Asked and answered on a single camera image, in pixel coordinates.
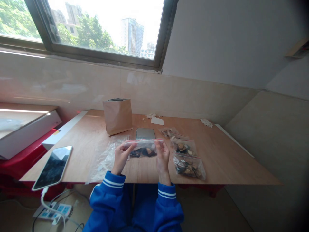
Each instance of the white wall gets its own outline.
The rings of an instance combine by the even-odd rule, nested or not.
[[[267,89],[309,100],[309,57],[293,59],[266,86]]]
[[[131,98],[132,112],[207,118],[225,125],[257,90],[183,77],[0,52],[0,102],[60,106],[64,122],[102,101]]]
[[[292,0],[179,0],[163,74],[265,88],[307,35]]]
[[[226,186],[255,232],[295,231],[308,210],[308,115],[309,101],[261,91],[224,127],[284,184]]]

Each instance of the kraft paper bag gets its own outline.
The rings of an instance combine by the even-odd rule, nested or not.
[[[103,102],[108,135],[133,129],[131,99],[113,98]]]

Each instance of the green foliage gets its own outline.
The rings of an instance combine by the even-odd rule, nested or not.
[[[98,16],[83,14],[76,26],[77,37],[58,24],[58,34],[63,44],[82,46],[109,52],[129,54],[126,47],[115,47],[106,30],[102,29]],[[0,0],[0,34],[40,39],[40,35],[24,0]]]
[[[77,46],[78,38],[73,36],[63,24],[58,24],[58,33],[63,44]]]
[[[0,34],[40,39],[23,0],[0,0]]]

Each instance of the blue sleeve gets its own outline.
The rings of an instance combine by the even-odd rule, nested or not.
[[[154,213],[154,231],[182,231],[180,223],[184,220],[183,210],[176,200],[175,185],[159,183],[158,199]]]
[[[116,176],[110,171],[101,184],[94,187],[90,195],[90,206],[93,208],[85,228],[87,231],[108,231],[115,211],[118,209],[126,176]]]

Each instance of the wooden table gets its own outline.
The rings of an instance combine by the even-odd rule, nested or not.
[[[24,127],[57,108],[58,106],[0,103],[0,118],[23,120],[22,127]],[[13,131],[0,131],[0,139],[11,133]]]
[[[244,185],[280,185],[280,181],[269,171],[249,156],[241,147],[224,134],[215,125],[204,126],[198,119],[162,117],[164,127],[175,127],[181,134],[195,140],[197,152],[203,160],[206,180],[176,174],[173,156],[170,154],[169,172],[175,184],[244,184]],[[170,145],[157,128],[163,127],[150,123],[145,115],[133,114],[133,129],[120,134],[130,134],[135,139],[136,129],[153,128],[156,138],[162,138]],[[89,173],[95,147],[105,144],[111,138],[105,129],[104,111],[90,110],[55,146],[54,148],[73,146],[62,181],[84,183]],[[49,150],[20,180],[36,181],[47,162],[52,149]],[[158,183],[156,157],[132,158],[123,172],[126,183]]]

